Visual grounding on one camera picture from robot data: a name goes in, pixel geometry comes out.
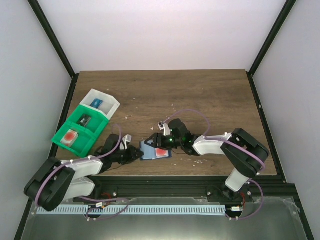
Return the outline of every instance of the plastic container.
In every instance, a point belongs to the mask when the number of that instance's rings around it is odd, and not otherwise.
[[[90,106],[95,99],[103,101],[98,109]],[[51,141],[76,156],[86,157],[119,106],[120,103],[113,96],[91,89]],[[77,124],[83,114],[91,117],[86,126]],[[69,129],[76,131],[78,137],[71,146],[66,146],[60,141]]]

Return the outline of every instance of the wooden table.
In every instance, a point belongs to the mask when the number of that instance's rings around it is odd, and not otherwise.
[[[159,132],[158,122],[182,109],[202,112],[211,123],[209,136],[243,128],[268,146],[257,106],[245,70],[157,70],[157,71],[83,71],[79,75],[69,109],[75,110],[90,89],[114,96],[121,106],[112,117],[92,152],[103,146],[111,134],[111,125],[120,124],[124,135],[132,135],[132,143]],[[207,129],[198,114],[184,112],[176,116],[194,134]],[[76,159],[71,152],[59,148],[59,159]],[[266,161],[265,175],[276,175],[272,157]],[[188,156],[172,153],[172,158],[147,160],[123,165],[114,163],[103,173],[108,176],[204,176],[229,175],[233,165],[223,155]]]

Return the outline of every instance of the white backdrop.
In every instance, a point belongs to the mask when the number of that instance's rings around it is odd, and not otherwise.
[[[15,237],[24,188],[45,162],[71,82],[26,0],[0,1],[0,239]]]
[[[320,239],[320,2],[297,1],[254,76],[275,145]]]
[[[39,0],[76,72],[249,70],[285,0]]]

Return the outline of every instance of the red circle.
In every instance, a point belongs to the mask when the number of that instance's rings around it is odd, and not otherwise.
[[[65,136],[64,139],[66,141],[72,141],[72,139],[74,139],[76,136],[76,134],[74,132],[68,132]]]

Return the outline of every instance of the purple cable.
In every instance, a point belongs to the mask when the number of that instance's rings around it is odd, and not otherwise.
[[[265,197],[264,197],[264,192],[262,191],[261,186],[260,186],[256,181],[254,181],[254,180],[249,180],[249,183],[253,183],[253,184],[255,184],[255,185],[258,187],[258,189],[259,189],[259,191],[260,191],[260,193],[261,193],[261,203],[260,203],[258,209],[257,209],[254,213],[252,213],[252,214],[250,214],[250,215],[248,215],[248,216],[239,217],[238,220],[245,220],[245,219],[248,219],[248,218],[253,217],[254,215],[256,215],[256,214],[261,210],[261,208],[262,208],[262,206],[263,206],[263,204],[264,204],[264,200],[265,200],[264,198],[265,198]]]
[[[80,198],[80,199],[83,199],[83,200],[95,202],[95,203],[114,202],[114,201],[117,201],[117,200],[125,200],[125,201],[129,202],[128,199],[123,198],[123,197],[112,198],[112,199],[92,199],[92,198],[88,198],[88,197],[85,197],[85,196],[80,196],[79,198]],[[112,219],[112,218],[114,218],[114,217],[117,217],[117,216],[119,216],[120,214],[122,214],[124,211],[126,211],[128,207],[129,207],[129,204],[127,204],[121,211],[117,212],[117,213],[114,214],[114,215],[107,216],[107,217],[104,217],[104,218],[100,218],[100,217],[99,217],[99,218],[96,218],[96,220],[100,221],[100,220]],[[96,209],[100,209],[100,208],[99,208],[99,207],[94,207],[94,208],[89,209],[89,210],[86,212],[86,215],[85,215],[86,218],[88,219],[88,218],[89,218],[88,214],[89,214],[91,211],[96,210]]]
[[[112,154],[120,145],[121,143],[121,135],[122,135],[122,130],[121,130],[121,127],[118,125],[118,124],[114,124],[114,126],[117,126],[119,128],[119,139],[118,139],[118,142],[116,143],[115,147],[110,151],[110,152],[107,152],[106,154],[104,155],[101,155],[101,156],[93,156],[93,157],[84,157],[84,158],[79,158],[79,159],[76,159],[74,161],[77,161],[77,162],[81,162],[81,161],[86,161],[88,159],[90,160],[94,160],[94,159],[101,159],[101,158],[104,158],[106,156],[109,156],[110,154]],[[61,164],[60,166],[58,166],[56,169],[54,169],[50,175],[44,180],[44,182],[42,183],[41,187],[39,188],[39,191],[37,192],[36,196],[35,196],[35,200],[34,200],[34,203],[37,207],[39,207],[39,198],[40,198],[40,195],[41,193],[43,192],[43,190],[45,189],[46,185],[48,184],[48,182],[50,181],[50,179],[57,173],[60,171],[60,169],[72,164],[72,162],[70,161],[67,161],[63,164]]]
[[[255,159],[260,165],[261,165],[261,171],[265,170],[266,169],[266,165],[265,163],[260,159],[258,158],[256,155],[252,154],[251,152],[247,151],[246,149],[238,146],[237,144],[231,142],[231,141],[228,141],[228,140],[225,140],[223,138],[220,138],[220,137],[208,137],[208,136],[204,136],[204,139],[206,140],[213,140],[213,141],[220,141],[220,142],[224,142],[236,149],[239,149],[240,151],[244,152],[245,154],[247,154],[249,157],[252,157],[253,159]]]
[[[194,109],[182,109],[182,110],[179,110],[179,111],[177,111],[177,112],[175,112],[174,114],[172,114],[170,117],[168,117],[166,120],[164,120],[164,123],[165,122],[167,122],[169,119],[171,119],[172,117],[174,117],[175,115],[177,115],[177,114],[179,114],[179,113],[182,113],[182,112],[194,112],[194,113],[197,113],[197,114],[199,114],[199,115],[201,115],[203,118],[204,118],[204,120],[206,121],[206,123],[208,124],[208,128],[207,128],[207,130],[204,132],[204,134],[203,134],[203,136],[206,136],[207,135],[207,133],[209,132],[209,130],[210,130],[210,122],[209,122],[209,120],[208,120],[208,118],[203,114],[203,113],[201,113],[201,112],[199,112],[199,111],[197,111],[197,110],[194,110]]]

